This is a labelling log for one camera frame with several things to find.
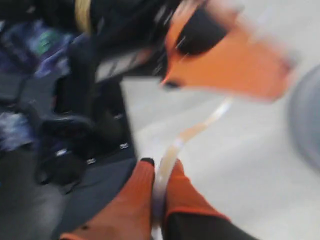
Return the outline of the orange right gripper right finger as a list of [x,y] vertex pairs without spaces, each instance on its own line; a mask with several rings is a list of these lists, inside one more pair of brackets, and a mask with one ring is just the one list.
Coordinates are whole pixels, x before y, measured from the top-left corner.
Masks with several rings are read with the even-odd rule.
[[195,189],[178,160],[166,192],[162,225],[165,240],[254,240],[234,225]]

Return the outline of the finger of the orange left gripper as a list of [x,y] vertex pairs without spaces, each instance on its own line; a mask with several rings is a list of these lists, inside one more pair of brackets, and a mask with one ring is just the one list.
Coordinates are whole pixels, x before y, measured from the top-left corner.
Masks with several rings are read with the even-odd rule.
[[294,63],[273,42],[255,40],[240,12],[179,7],[165,37],[163,85],[205,88],[274,101],[288,89]]

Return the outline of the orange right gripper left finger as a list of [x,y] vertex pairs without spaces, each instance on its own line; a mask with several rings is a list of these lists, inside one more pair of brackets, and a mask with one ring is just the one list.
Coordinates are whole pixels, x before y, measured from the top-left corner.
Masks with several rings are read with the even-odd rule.
[[61,240],[149,240],[155,163],[142,158],[116,197],[97,215]]

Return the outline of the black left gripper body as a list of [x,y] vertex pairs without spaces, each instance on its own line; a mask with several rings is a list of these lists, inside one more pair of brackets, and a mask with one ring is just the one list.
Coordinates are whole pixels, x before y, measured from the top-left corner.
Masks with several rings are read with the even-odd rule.
[[151,63],[157,51],[165,55],[162,82],[184,85],[178,52],[183,27],[198,5],[190,0],[69,0],[67,7],[76,29],[88,40],[70,52],[69,82],[92,85],[101,61],[110,62],[108,78]]

